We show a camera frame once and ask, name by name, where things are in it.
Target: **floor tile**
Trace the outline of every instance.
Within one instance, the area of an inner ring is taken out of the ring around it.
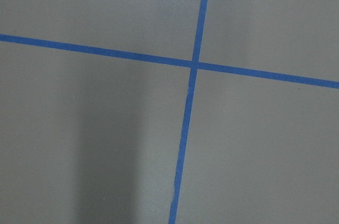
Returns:
[[[189,70],[0,53],[0,222],[166,223]]]
[[[0,0],[2,34],[191,60],[200,0]]]
[[[177,223],[339,222],[337,89],[198,71]]]
[[[338,0],[209,0],[200,61],[339,80]]]

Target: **blue tape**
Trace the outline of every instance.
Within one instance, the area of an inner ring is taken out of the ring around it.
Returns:
[[[192,67],[191,67],[190,78],[189,78],[189,89],[188,89],[188,94],[186,97],[184,118],[183,118],[182,129],[181,129],[181,139],[180,139],[180,144],[179,144],[179,153],[178,153],[178,159],[177,159],[176,170],[175,170],[174,195],[173,195],[173,200],[171,203],[171,208],[169,210],[168,224],[175,224],[176,213],[178,209],[181,179],[182,179],[182,173],[183,173],[183,168],[184,168],[186,145],[187,145],[187,139],[188,139],[188,134],[189,134],[191,112],[192,112],[192,105],[193,105],[195,81],[197,79],[197,71],[198,71],[197,67],[199,64],[203,27],[204,27],[204,22],[205,22],[205,17],[206,17],[207,1],[208,0],[200,0],[197,31],[195,33],[195,41],[194,41],[193,56],[192,56]]]
[[[339,89],[339,82],[200,62],[199,69]]]
[[[255,70],[255,69],[245,69],[245,68],[231,67],[231,66],[226,66],[226,65],[208,64],[205,62],[192,62],[188,60],[175,59],[175,58],[169,58],[169,57],[151,56],[151,55],[144,55],[141,53],[132,53],[132,52],[125,52],[125,51],[117,51],[117,50],[112,50],[112,49],[88,47],[88,46],[82,46],[82,45],[76,45],[76,44],[55,42],[55,41],[49,41],[49,40],[39,40],[39,39],[18,37],[18,36],[6,35],[6,34],[0,34],[0,41],[339,89],[339,82],[336,82],[336,81],[317,79],[317,78],[311,78],[311,77],[294,76],[294,75]]]
[[[31,46],[37,46],[37,47],[55,48],[55,49],[74,51],[74,52],[91,53],[94,55],[118,57],[118,58],[137,60],[137,61],[148,61],[148,62],[155,62],[157,64],[167,64],[167,65],[174,65],[174,66],[180,66],[180,67],[190,68],[192,64],[191,61],[182,60],[182,59],[175,59],[175,58],[161,57],[161,56],[151,56],[151,55],[144,55],[141,53],[117,51],[117,50],[105,49],[105,48],[88,47],[88,46],[83,46],[83,45],[69,44],[69,43],[49,41],[49,40],[39,40],[39,39],[18,37],[18,36],[5,35],[5,34],[0,34],[0,40],[11,42],[11,43],[27,44]]]

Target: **blue line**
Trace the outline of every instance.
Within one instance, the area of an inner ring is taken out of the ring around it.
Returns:
[[[174,66],[187,67],[187,68],[190,68],[192,64],[191,61],[182,60],[182,59],[175,59],[175,58],[161,57],[161,56],[151,56],[151,55],[144,55],[141,53],[117,51],[117,50],[105,49],[105,48],[88,47],[88,46],[82,46],[82,45],[76,45],[76,44],[69,44],[69,43],[49,41],[49,40],[39,40],[39,39],[18,37],[18,36],[5,35],[5,34],[0,34],[0,41],[27,44],[31,46],[44,47],[44,48],[55,48],[55,49],[82,52],[82,53],[91,53],[94,55],[118,57],[118,58],[130,59],[130,60],[155,62],[157,64],[167,64],[167,65],[174,65]]]
[[[141,53],[132,53],[132,52],[125,52],[125,51],[117,51],[117,50],[112,50],[112,49],[88,47],[88,46],[82,46],[82,45],[77,45],[77,44],[69,44],[69,43],[55,42],[55,41],[49,41],[49,40],[39,40],[39,39],[18,37],[18,36],[5,35],[5,34],[0,34],[0,41],[339,89],[339,82],[336,82],[336,81],[311,78],[311,77],[301,77],[301,76],[255,70],[255,69],[246,69],[246,68],[239,68],[239,67],[230,67],[226,65],[208,64],[205,62],[192,62],[192,61],[182,60],[182,59],[143,55]]]
[[[201,0],[200,1],[197,31],[196,31],[196,34],[195,34],[195,41],[194,41],[194,48],[193,48],[193,57],[192,57],[193,62],[199,61],[203,27],[204,27],[204,24],[205,24],[205,17],[206,17],[207,1],[208,0]]]
[[[339,82],[200,62],[199,69],[339,89]]]
[[[182,179],[182,173],[183,173],[183,168],[184,168],[187,139],[188,139],[188,134],[189,134],[191,112],[192,112],[192,105],[193,105],[193,98],[194,98],[195,81],[197,79],[197,71],[198,71],[197,66],[199,64],[199,55],[200,55],[200,48],[201,48],[201,42],[202,42],[203,27],[204,27],[205,16],[206,16],[207,1],[208,0],[200,1],[197,31],[195,33],[195,41],[194,41],[193,56],[192,56],[192,67],[191,67],[190,78],[189,78],[189,89],[188,89],[188,94],[186,97],[184,118],[183,118],[182,129],[181,129],[181,139],[180,139],[180,144],[179,144],[179,153],[178,153],[178,159],[177,159],[176,170],[175,170],[174,195],[173,195],[171,208],[169,210],[168,224],[175,224],[176,213],[178,209],[181,179]]]

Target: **gray floor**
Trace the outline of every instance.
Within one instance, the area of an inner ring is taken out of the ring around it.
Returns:
[[[0,33],[191,60],[200,0],[0,0]],[[338,0],[209,0],[200,61],[339,80]],[[0,42],[0,223],[167,223],[189,69]],[[198,71],[177,223],[339,223],[337,89]]]

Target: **blue painter's tape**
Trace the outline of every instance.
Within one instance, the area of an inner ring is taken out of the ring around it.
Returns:
[[[199,69],[339,89],[339,82],[200,62]]]
[[[206,17],[207,1],[208,0],[200,0],[197,31],[195,33],[195,41],[194,41],[194,47],[193,47],[193,57],[192,57],[193,62],[199,61],[200,48],[201,48],[202,35],[203,35],[203,27],[205,24],[205,17]]]
[[[178,208],[180,187],[181,187],[181,179],[182,179],[182,173],[183,173],[184,161],[185,161],[186,145],[187,145],[187,139],[188,139],[188,134],[189,134],[190,120],[191,120],[195,81],[197,79],[197,71],[198,71],[197,67],[199,63],[203,27],[204,27],[204,22],[205,22],[205,17],[206,17],[207,1],[208,0],[200,0],[197,31],[195,33],[195,41],[194,41],[193,56],[192,56],[192,67],[191,67],[190,78],[189,78],[189,89],[188,89],[188,94],[186,98],[184,118],[183,118],[182,129],[181,129],[181,139],[180,139],[180,144],[179,144],[179,153],[178,153],[178,159],[177,159],[176,170],[175,170],[174,195],[173,195],[171,208],[169,210],[169,219],[168,219],[169,224],[175,224],[175,220],[176,220],[176,213],[177,213],[177,208]]]
[[[175,58],[161,57],[161,56],[151,56],[151,55],[144,55],[141,53],[118,51],[118,50],[105,49],[105,48],[88,47],[88,46],[82,46],[82,45],[76,45],[76,44],[69,44],[69,43],[49,41],[49,40],[39,40],[39,39],[18,37],[18,36],[5,35],[5,34],[0,34],[0,40],[11,42],[11,43],[27,44],[31,46],[37,46],[37,47],[55,48],[55,49],[74,51],[74,52],[91,53],[94,55],[118,57],[118,58],[138,60],[138,61],[148,61],[148,62],[155,62],[157,64],[167,64],[167,65],[174,65],[174,66],[180,66],[180,67],[190,68],[192,64],[191,61],[182,60],[182,59],[175,59]]]

